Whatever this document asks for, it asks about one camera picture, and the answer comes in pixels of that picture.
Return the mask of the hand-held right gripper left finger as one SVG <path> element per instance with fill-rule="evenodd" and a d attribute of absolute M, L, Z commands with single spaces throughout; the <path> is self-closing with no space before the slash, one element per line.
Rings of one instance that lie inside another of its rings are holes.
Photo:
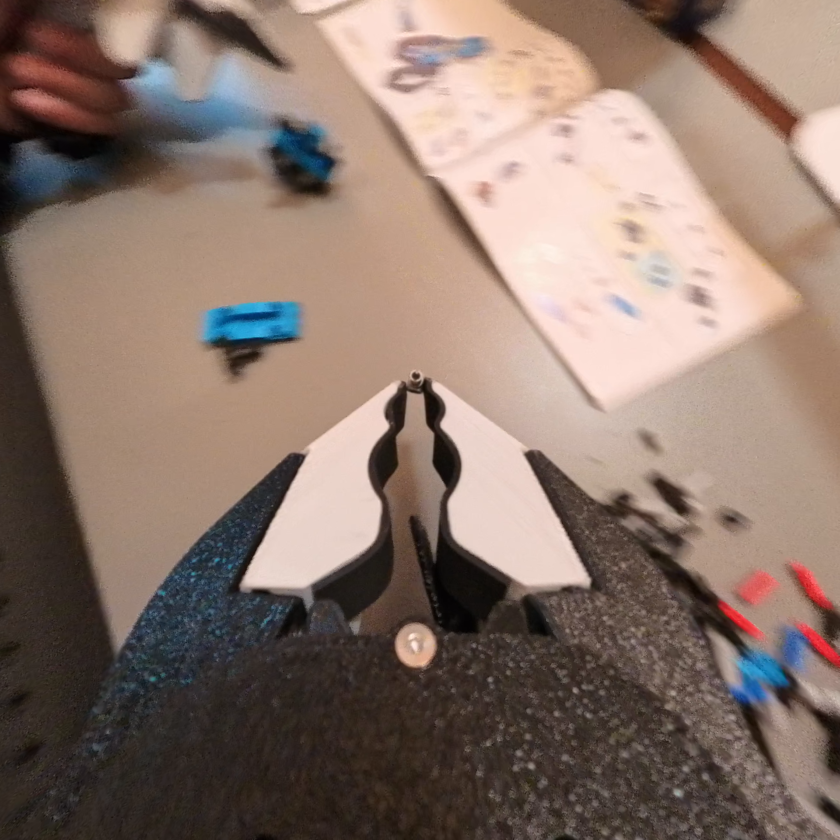
<path fill-rule="evenodd" d="M 258 541 L 241 592 L 373 603 L 391 575 L 384 485 L 406 387 L 394 381 L 317 437 Z"/>

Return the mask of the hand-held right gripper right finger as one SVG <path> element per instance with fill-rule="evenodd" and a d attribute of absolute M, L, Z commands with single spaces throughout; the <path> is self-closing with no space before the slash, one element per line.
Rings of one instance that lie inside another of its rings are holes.
<path fill-rule="evenodd" d="M 592 577 L 524 444 L 442 384 L 426 380 L 433 464 L 444 484 L 436 573 L 457 603 L 589 589 Z"/>

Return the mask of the black brick assembly blue wheels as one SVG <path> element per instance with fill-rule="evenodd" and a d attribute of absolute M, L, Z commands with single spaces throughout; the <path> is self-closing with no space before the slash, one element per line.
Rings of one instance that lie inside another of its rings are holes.
<path fill-rule="evenodd" d="M 292 192 L 322 195 L 332 190 L 341 159 L 317 123 L 274 119 L 267 153 L 277 180 Z"/>

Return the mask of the blue beam brick assembly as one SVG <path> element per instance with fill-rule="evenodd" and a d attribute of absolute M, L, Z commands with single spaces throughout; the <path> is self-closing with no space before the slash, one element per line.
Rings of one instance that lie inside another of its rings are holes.
<path fill-rule="evenodd" d="M 258 301 L 207 310 L 199 337 L 222 354 L 228 375 L 238 378 L 261 358 L 266 346 L 297 341 L 302 332 L 298 303 Z"/>

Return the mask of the person's left hand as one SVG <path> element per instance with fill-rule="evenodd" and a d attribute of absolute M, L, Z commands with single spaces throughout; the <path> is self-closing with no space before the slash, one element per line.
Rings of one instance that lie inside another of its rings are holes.
<path fill-rule="evenodd" d="M 56 23 L 33 2 L 1 2 L 1 131 L 112 137 L 130 107 L 136 69 L 111 61 L 92 33 Z"/>

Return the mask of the pile of small brick parts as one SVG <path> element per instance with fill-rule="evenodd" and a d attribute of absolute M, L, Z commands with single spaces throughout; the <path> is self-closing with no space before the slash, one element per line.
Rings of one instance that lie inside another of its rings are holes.
<path fill-rule="evenodd" d="M 685 599 L 771 767 L 838 832 L 838 593 L 797 559 L 751 563 L 730 586 L 703 574 L 697 545 L 712 529 L 735 548 L 753 530 L 742 510 L 709 507 L 710 488 L 652 468 L 600 501 Z"/>

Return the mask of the dark dimpled seat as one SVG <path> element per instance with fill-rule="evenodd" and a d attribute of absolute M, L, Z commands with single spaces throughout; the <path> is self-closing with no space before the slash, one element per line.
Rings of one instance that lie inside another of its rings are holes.
<path fill-rule="evenodd" d="M 2 838 L 74 753 L 112 647 L 2 254 Z"/>

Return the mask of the open instruction booklet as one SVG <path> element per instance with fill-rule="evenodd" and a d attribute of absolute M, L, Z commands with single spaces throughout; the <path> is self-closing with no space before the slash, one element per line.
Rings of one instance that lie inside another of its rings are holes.
<path fill-rule="evenodd" d="M 790 317 L 643 99 L 509 2 L 293 2 L 603 411 Z"/>

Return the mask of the white stand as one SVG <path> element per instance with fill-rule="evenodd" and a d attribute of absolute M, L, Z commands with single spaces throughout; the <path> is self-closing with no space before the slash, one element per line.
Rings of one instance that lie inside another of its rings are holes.
<path fill-rule="evenodd" d="M 806 114 L 791 133 L 791 149 L 825 199 L 839 209 L 839 105 Z"/>

